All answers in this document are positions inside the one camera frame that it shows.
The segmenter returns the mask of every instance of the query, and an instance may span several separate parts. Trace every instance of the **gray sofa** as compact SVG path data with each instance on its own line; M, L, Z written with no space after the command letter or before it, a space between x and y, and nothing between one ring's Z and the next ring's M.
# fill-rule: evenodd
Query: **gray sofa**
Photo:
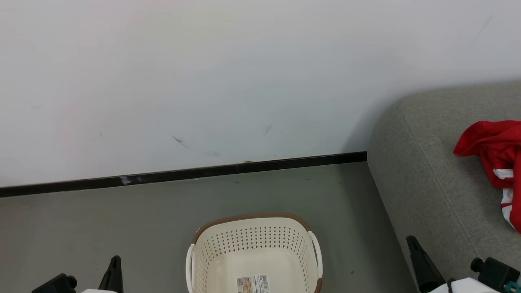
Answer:
M416 236L445 279L476 277L475 257L521 270L521 235L503 218L501 190L478 157L452 153L479 120L521 120L521 81L416 94L376 126L367 161L411 272L407 235Z

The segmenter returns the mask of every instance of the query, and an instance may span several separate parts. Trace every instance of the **red cloth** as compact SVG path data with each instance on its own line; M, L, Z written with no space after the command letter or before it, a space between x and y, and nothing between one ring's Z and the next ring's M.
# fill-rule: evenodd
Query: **red cloth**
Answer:
M463 132L454 154L480 156L494 187L514 189L510 223L521 233L521 121L476 122ZM500 179L495 169L512 169L514 177Z

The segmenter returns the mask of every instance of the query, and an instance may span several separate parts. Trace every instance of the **basket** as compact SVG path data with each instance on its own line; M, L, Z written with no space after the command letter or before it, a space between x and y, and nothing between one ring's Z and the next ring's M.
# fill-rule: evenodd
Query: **basket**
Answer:
M308 224L293 214L210 222L187 253L190 293L319 293L322 255Z

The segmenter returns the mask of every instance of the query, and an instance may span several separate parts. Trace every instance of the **baseboard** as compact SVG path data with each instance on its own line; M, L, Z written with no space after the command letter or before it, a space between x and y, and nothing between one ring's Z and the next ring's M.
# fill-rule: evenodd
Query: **baseboard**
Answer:
M23 196L26 194L97 189L107 187L128 186L146 183L157 183L220 175L231 175L251 172L261 172L279 169L363 162L367 160L367 152L347 153L338 155L289 158L285 160L243 163L215 167L204 167L156 173L134 174L84 180L53 182L35 185L1 187L0 197Z

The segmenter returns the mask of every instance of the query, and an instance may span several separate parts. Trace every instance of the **floor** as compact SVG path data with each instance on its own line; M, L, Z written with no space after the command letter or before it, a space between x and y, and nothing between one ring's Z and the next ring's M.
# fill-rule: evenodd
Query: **floor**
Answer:
M187 292L195 231L259 212L309 223L322 292L416 292L366 162L0 199L0 291L30 292L59 273L77 292L97 288L118 254L125 293Z

